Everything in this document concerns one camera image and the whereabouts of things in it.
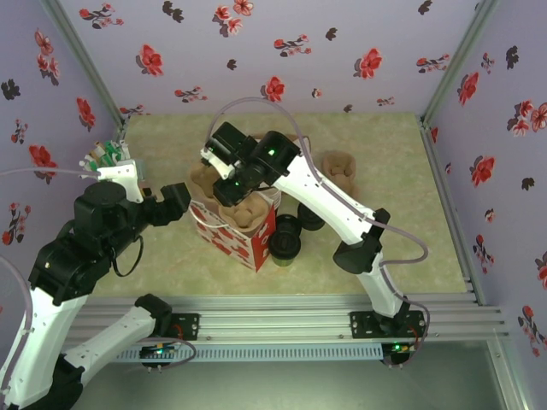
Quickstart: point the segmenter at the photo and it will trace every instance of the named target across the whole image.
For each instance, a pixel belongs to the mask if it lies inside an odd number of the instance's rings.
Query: black lens cap
[[[298,205],[298,220],[300,220],[302,228],[308,231],[318,231],[325,225],[325,221],[303,203]]]
[[[302,232],[302,223],[295,216],[282,214],[275,218],[275,230],[290,232],[300,236],[300,232]]]
[[[300,252],[300,237],[292,232],[275,231],[268,239],[270,254],[279,260],[289,261]]]

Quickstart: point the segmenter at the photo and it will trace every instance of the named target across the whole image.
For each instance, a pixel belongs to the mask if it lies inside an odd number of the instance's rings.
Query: enclosure
[[[243,248],[218,229],[200,231],[199,218],[190,213],[143,232],[144,252],[134,272],[126,278],[111,272],[97,282],[65,348],[95,336],[136,298],[152,293],[176,313],[199,314],[195,361],[216,362],[174,371],[179,376],[169,383],[175,385],[191,369],[199,369],[196,380],[217,372],[269,372],[268,383],[284,391],[290,389],[282,383],[288,370],[270,362],[325,361],[313,368],[369,379],[371,386],[376,372],[405,389],[409,379],[423,379],[409,408],[543,408],[542,5],[539,0],[4,4],[2,170],[90,169],[96,142],[125,141],[141,182],[161,199],[164,185],[191,179],[215,113],[233,100],[260,97],[291,113],[322,172],[333,151],[351,157],[351,197],[386,209],[390,226],[429,248],[422,263],[390,269],[398,289],[432,315],[424,361],[419,364],[418,355],[403,368],[411,376],[393,376],[372,363],[357,366],[355,360],[377,360],[385,339],[355,339],[350,313],[372,305],[357,276],[332,260],[340,244],[332,227],[302,230],[302,247],[289,266],[268,257],[256,270]],[[272,130],[296,134],[285,116],[259,102],[231,108],[217,125],[224,121],[259,139]],[[1,253],[28,278],[38,251],[73,218],[74,200],[94,181],[40,171],[4,177]],[[296,216],[298,201],[286,194],[279,198],[277,215]],[[421,251],[389,231],[381,242],[386,259],[412,259]],[[118,255],[120,271],[129,271],[138,253],[133,244]],[[1,272],[4,361],[24,307],[17,282],[4,268]],[[438,368],[450,351],[448,367]],[[139,361],[135,347],[115,359]],[[245,363],[259,361],[267,363]],[[291,371],[326,383],[300,365],[292,363]],[[109,366],[89,391],[107,390],[113,382],[104,380],[116,380],[120,369]],[[426,370],[450,369],[470,377],[468,383],[438,387],[442,394],[428,392],[435,382],[424,376]],[[260,390],[249,387],[250,380],[233,388]],[[160,389],[162,382],[156,382]],[[187,391],[199,389],[194,382]],[[135,376],[132,383],[142,380]],[[482,392],[476,388],[480,383],[486,386]],[[468,397],[455,394],[462,390]],[[371,400],[375,391],[368,392]],[[94,408],[86,407],[93,395],[86,391],[75,408]],[[121,397],[130,395],[125,391]],[[173,401],[181,400],[175,396]],[[350,396],[346,406],[353,408],[362,398]],[[292,403],[302,399],[292,397]],[[212,408],[207,399],[195,404]],[[401,406],[374,399],[370,408]],[[146,400],[132,404],[140,408]],[[290,403],[268,400],[272,408]],[[341,402],[335,395],[329,400]]]

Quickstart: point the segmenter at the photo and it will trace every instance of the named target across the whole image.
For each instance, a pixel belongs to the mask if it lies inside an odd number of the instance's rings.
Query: purple wall
[[[35,38],[37,29],[50,41],[38,35],[42,48]],[[37,162],[78,169],[78,161],[94,141],[112,138],[114,122],[39,2],[5,2],[0,38],[0,83],[9,85],[13,79],[20,87],[19,96],[6,87],[5,94],[13,99],[0,93],[0,169],[31,167]],[[40,55],[43,72],[38,67]],[[85,99],[91,112],[80,112],[77,98]],[[74,198],[88,184],[61,174],[24,173],[0,180],[0,252],[25,277],[38,250],[72,217]],[[17,283],[0,266],[0,363],[20,323],[21,301]]]
[[[250,0],[250,15],[234,0],[173,0],[166,10],[170,15],[163,12],[163,1],[136,6],[131,0],[112,0],[109,6],[115,11],[103,10],[101,0],[61,3],[120,108],[143,105],[143,111],[152,114],[210,113],[239,97],[259,97],[275,76],[285,87],[274,81],[270,90],[279,91],[290,111],[343,112],[351,105],[353,112],[422,114],[477,1],[433,2],[427,11],[421,8],[423,1],[408,0]],[[235,35],[223,37],[222,20],[212,21],[220,4],[230,14],[224,26],[240,19],[242,27]],[[298,42],[301,34],[308,41]],[[276,40],[281,40],[277,48]],[[154,53],[147,49],[150,53],[140,56],[144,44]],[[356,61],[374,48],[379,55],[373,52],[363,62],[366,70],[358,65],[356,71]],[[149,64],[143,65],[143,59]],[[227,66],[230,60],[235,61],[233,69]],[[373,78],[363,79],[370,74]],[[314,89],[321,90],[321,96]],[[186,98],[184,103],[185,91],[198,99]],[[240,110],[269,108],[247,104]]]
[[[481,287],[507,314],[537,408],[547,403],[543,8],[542,0],[501,2],[433,121]]]

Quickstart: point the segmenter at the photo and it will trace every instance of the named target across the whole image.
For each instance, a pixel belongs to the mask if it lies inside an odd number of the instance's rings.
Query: black bracket
[[[391,332],[380,327],[377,314],[372,311],[351,312],[350,328],[354,339],[416,338],[423,337],[426,329],[424,313],[420,310],[408,311],[403,319],[404,325]]]
[[[198,313],[173,313],[167,335],[189,342],[197,340],[199,333]]]

